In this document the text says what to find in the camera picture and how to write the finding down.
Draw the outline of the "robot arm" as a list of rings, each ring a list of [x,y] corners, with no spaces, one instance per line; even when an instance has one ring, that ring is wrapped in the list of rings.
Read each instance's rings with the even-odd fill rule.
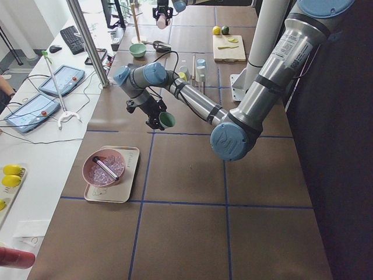
[[[262,123],[299,73],[310,52],[326,41],[352,1],[263,1],[247,66],[231,75],[232,98],[238,106],[225,110],[160,63],[129,64],[114,75],[128,95],[126,109],[141,109],[154,130],[175,125],[162,100],[150,90],[168,90],[176,99],[214,127],[210,145],[223,160],[243,158],[255,145]]]

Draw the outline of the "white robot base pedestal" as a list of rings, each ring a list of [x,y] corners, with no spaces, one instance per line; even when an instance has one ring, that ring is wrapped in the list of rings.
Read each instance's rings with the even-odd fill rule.
[[[259,9],[258,22],[254,33],[246,68],[239,74],[230,75],[231,96],[234,102],[245,97],[249,87],[263,68],[280,36],[286,15],[292,8],[291,0],[253,1],[252,6]]]

